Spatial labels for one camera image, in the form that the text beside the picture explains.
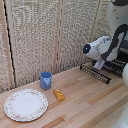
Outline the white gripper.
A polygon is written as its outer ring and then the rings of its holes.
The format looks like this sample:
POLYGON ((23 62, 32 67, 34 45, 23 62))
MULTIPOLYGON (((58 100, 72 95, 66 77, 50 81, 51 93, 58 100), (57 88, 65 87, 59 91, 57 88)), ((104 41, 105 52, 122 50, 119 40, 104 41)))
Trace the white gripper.
POLYGON ((105 63, 104 60, 102 60, 102 61, 97 60, 96 63, 95 63, 95 65, 93 66, 93 68, 94 68, 94 69, 101 70, 102 67, 103 67, 103 65, 104 65, 104 63, 105 63))

